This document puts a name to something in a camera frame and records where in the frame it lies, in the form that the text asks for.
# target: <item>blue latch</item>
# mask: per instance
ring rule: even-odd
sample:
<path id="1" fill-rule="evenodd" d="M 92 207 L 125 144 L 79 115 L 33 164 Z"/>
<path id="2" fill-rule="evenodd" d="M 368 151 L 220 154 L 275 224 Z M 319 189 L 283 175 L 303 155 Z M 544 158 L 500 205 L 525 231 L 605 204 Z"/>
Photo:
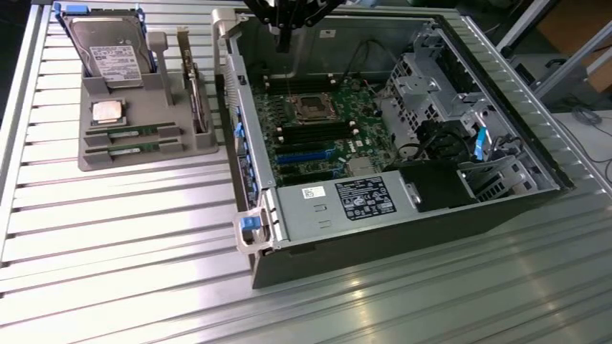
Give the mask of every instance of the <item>blue latch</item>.
<path id="1" fill-rule="evenodd" d="M 87 5 L 68 5 L 65 6 L 65 14 L 72 16 L 85 16 L 89 14 Z"/>
<path id="2" fill-rule="evenodd" d="M 241 128 L 241 122 L 236 125 L 236 129 L 233 130 L 233 136 L 236 138 L 244 138 L 245 137 L 245 130 Z"/>
<path id="3" fill-rule="evenodd" d="M 261 228 L 261 219 L 259 217 L 243 217 L 240 219 L 240 230 L 255 231 Z"/>
<path id="4" fill-rule="evenodd" d="M 475 147 L 475 155 L 479 160 L 483 160 L 483 146 L 485 145 L 487 139 L 487 127 L 480 127 L 479 137 L 476 138 L 476 147 Z"/>

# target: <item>aluminum workbench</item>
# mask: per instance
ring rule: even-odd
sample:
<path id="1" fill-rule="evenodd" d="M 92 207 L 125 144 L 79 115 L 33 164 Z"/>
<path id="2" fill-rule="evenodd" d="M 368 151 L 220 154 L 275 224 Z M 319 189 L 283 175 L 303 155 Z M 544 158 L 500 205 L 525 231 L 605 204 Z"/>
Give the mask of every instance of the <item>aluminum workbench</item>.
<path id="1" fill-rule="evenodd" d="M 140 6 L 149 30 L 171 35 L 171 69 L 180 63 L 175 27 L 189 26 L 217 109 L 209 13 L 241 3 Z M 32 6 L 0 134 L 0 343 L 612 340 L 609 186 L 539 103 L 503 87 L 516 75 L 499 56 L 479 58 L 500 88 L 535 107 L 525 121 L 577 190 L 487 235 L 252 290 L 231 230 L 225 149 L 95 172 L 76 167 L 80 61 L 51 13 L 51 6 Z M 473 35 L 468 19 L 441 13 Z"/>

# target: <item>black cable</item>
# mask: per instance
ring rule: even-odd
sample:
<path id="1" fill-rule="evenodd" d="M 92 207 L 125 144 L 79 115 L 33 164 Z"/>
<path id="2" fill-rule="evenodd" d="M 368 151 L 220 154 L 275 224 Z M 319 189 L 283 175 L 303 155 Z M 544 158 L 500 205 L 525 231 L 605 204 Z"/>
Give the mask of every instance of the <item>black cable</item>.
<path id="1" fill-rule="evenodd" d="M 368 58 L 368 56 L 369 56 L 369 47 L 368 47 L 368 44 L 369 44 L 369 43 L 376 44 L 376 45 L 388 53 L 389 58 L 391 58 L 391 60 L 393 61 L 393 65 L 397 63 L 397 59 L 395 58 L 393 52 L 389 50 L 389 48 L 387 48 L 387 47 L 384 46 L 384 44 L 380 43 L 380 41 L 379 41 L 377 39 L 365 39 L 364 41 L 361 41 L 361 42 L 359 43 L 357 48 L 356 48 L 355 51 L 353 51 L 353 55 L 351 56 L 351 60 L 349 60 L 349 62 L 348 62 L 348 66 L 347 66 L 347 68 L 345 68 L 345 70 L 344 70 L 343 77 L 340 78 L 340 82 L 343 82 L 344 79 L 347 79 L 347 76 L 348 76 L 348 74 L 351 73 L 351 68 L 353 67 L 355 59 L 356 59 L 357 54 L 359 54 L 359 52 L 360 52 L 360 50 L 361 50 L 361 47 L 363 47 L 364 45 L 367 46 L 365 59 Z"/>
<path id="2" fill-rule="evenodd" d="M 588 125 L 591 127 L 593 127 L 595 129 L 597 129 L 601 133 L 604 133 L 605 135 L 611 136 L 612 137 L 612 134 L 608 133 L 605 130 L 603 130 L 601 128 L 597 127 L 599 124 L 601 124 L 601 122 L 604 121 L 604 119 L 608 119 L 608 120 L 612 120 L 612 118 L 609 117 L 603 117 L 603 116 L 599 116 L 593 111 L 591 111 L 589 109 L 587 109 L 585 107 L 580 107 L 580 106 L 576 106 L 575 107 L 575 110 L 572 110 L 572 116 L 573 118 L 576 119 L 576 121 L 584 125 Z M 587 149 L 584 148 L 584 145 L 583 143 L 580 142 L 580 140 L 577 139 L 576 135 L 573 135 L 572 131 L 569 130 L 569 128 L 567 127 L 567 125 L 555 118 L 555 121 L 559 123 L 559 125 L 563 127 L 563 129 L 565 130 L 565 133 L 573 138 L 573 142 L 577 144 L 580 150 L 583 151 L 584 155 L 587 156 L 587 158 L 591 160 L 591 162 L 593 163 L 605 163 L 605 169 L 604 169 L 604 176 L 605 176 L 605 180 L 608 183 L 612 183 L 612 178 L 608 176 L 608 171 L 611 169 L 611 165 L 612 165 L 612 157 L 611 158 L 607 158 L 607 159 L 603 159 L 603 160 L 597 160 L 595 159 L 589 152 L 587 151 Z"/>
<path id="3" fill-rule="evenodd" d="M 612 44 L 607 45 L 605 47 L 596 48 L 596 49 L 591 52 L 591 54 L 593 54 L 595 52 L 600 52 L 601 50 L 605 50 L 605 49 L 608 49 L 608 48 L 611 48 L 611 47 L 612 47 Z"/>

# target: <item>black pcie slot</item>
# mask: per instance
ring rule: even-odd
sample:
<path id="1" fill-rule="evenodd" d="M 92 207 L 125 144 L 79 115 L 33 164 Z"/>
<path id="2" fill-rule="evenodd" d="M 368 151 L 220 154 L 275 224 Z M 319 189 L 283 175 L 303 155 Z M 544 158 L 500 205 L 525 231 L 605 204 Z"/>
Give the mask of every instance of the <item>black pcie slot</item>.
<path id="1" fill-rule="evenodd" d="M 319 136 L 303 136 L 303 137 L 291 137 L 284 139 L 284 143 L 293 145 L 297 143 L 308 143 L 308 142 L 323 142 L 323 141 L 335 141 L 341 140 L 345 138 L 352 138 L 352 134 L 348 133 L 345 135 L 319 135 Z"/>
<path id="2" fill-rule="evenodd" d="M 289 83 L 284 79 L 272 79 L 267 93 L 269 95 L 288 95 L 301 93 L 321 93 L 335 91 L 336 86 L 328 79 L 323 80 L 292 80 Z"/>
<path id="3" fill-rule="evenodd" d="M 283 127 L 279 136 L 283 136 L 284 144 L 293 145 L 352 138 L 353 134 L 348 123 L 337 122 Z"/>
<path id="4" fill-rule="evenodd" d="M 315 181 L 328 181 L 333 178 L 333 171 L 315 172 L 307 174 L 296 174 L 295 176 L 284 176 L 284 184 L 304 184 Z"/>
<path id="5" fill-rule="evenodd" d="M 275 148 L 276 154 L 292 154 L 292 153 L 305 153 L 313 151 L 324 151 L 325 145 L 321 143 L 304 143 L 300 145 L 281 145 Z"/>

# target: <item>cable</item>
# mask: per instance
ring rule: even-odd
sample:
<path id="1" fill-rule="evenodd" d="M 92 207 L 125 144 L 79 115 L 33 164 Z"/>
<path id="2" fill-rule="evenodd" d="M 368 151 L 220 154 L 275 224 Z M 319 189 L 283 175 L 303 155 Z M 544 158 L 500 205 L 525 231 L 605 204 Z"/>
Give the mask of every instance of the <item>cable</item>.
<path id="1" fill-rule="evenodd" d="M 521 3 L 523 3 L 524 0 L 520 0 L 516 5 L 515 5 L 515 8 L 512 9 L 512 11 L 508 13 L 508 16 L 505 17 L 507 19 L 515 14 L 516 10 L 519 9 Z M 491 29 L 488 29 L 487 31 L 483 32 L 483 34 L 488 34 L 491 31 L 493 31 L 493 34 L 495 32 L 497 31 L 499 27 L 501 26 L 501 24 L 504 24 L 505 20 L 501 20 L 500 23 L 497 25 L 495 25 Z"/>
<path id="2" fill-rule="evenodd" d="M 379 97 L 376 90 L 373 89 L 373 87 L 371 86 L 369 82 L 365 79 L 364 79 L 364 83 L 365 83 L 367 89 L 372 92 L 373 96 L 379 98 L 377 109 L 381 110 L 380 107 L 383 106 L 383 97 Z"/>
<path id="3" fill-rule="evenodd" d="M 611 136 L 612 137 L 612 134 L 608 133 L 605 130 L 603 130 L 601 128 L 599 128 L 599 124 L 603 123 L 604 119 L 609 120 L 612 118 L 609 117 L 603 117 L 603 116 L 599 116 L 592 110 L 587 109 L 584 106 L 576 106 L 572 110 L 572 117 L 576 119 L 576 121 L 584 125 L 588 125 L 591 127 L 593 127 L 595 129 L 597 129 L 601 133 L 604 133 L 605 135 Z M 608 159 L 603 159 L 603 160 L 597 160 L 595 159 L 589 152 L 587 151 L 587 149 L 584 148 L 584 145 L 583 143 L 580 142 L 580 140 L 577 139 L 576 135 L 573 135 L 572 131 L 569 130 L 569 128 L 567 127 L 567 125 L 555 118 L 555 121 L 559 123 L 559 125 L 563 127 L 563 129 L 565 130 L 565 133 L 573 138 L 573 142 L 577 144 L 580 150 L 583 151 L 584 155 L 587 156 L 587 158 L 591 160 L 591 162 L 593 163 L 605 163 L 605 169 L 604 169 L 604 175 L 605 175 L 605 180 L 608 183 L 612 183 L 612 178 L 608 176 L 608 171 L 611 169 L 611 165 L 612 165 L 612 157 L 608 158 Z"/>
<path id="4" fill-rule="evenodd" d="M 607 45 L 605 47 L 596 48 L 596 49 L 591 52 L 591 54 L 593 54 L 595 52 L 600 52 L 601 50 L 605 50 L 605 49 L 608 49 L 608 48 L 611 48 L 611 47 L 612 47 L 612 44 Z"/>
<path id="5" fill-rule="evenodd" d="M 353 51 L 353 55 L 351 56 L 351 60 L 349 60 L 349 62 L 348 62 L 348 66 L 347 66 L 347 69 L 344 70 L 343 77 L 340 78 L 340 81 L 343 81 L 344 79 L 347 79 L 347 76 L 348 76 L 348 74 L 351 73 L 351 68 L 352 68 L 352 66 L 353 66 L 355 59 L 356 59 L 357 54 L 359 54 L 359 52 L 360 52 L 360 50 L 361 50 L 361 47 L 363 47 L 364 45 L 365 45 L 365 47 L 367 47 L 365 59 L 368 58 L 368 56 L 369 56 L 369 47 L 368 47 L 368 44 L 369 44 L 369 43 L 376 44 L 376 45 L 388 53 L 389 58 L 391 58 L 391 60 L 393 61 L 393 65 L 397 63 L 397 59 L 395 58 L 393 52 L 389 50 L 389 48 L 387 48 L 387 47 L 384 46 L 384 44 L 380 43 L 376 39 L 365 39 L 364 41 L 361 41 L 361 42 L 359 43 L 357 48 L 356 48 L 355 51 Z"/>

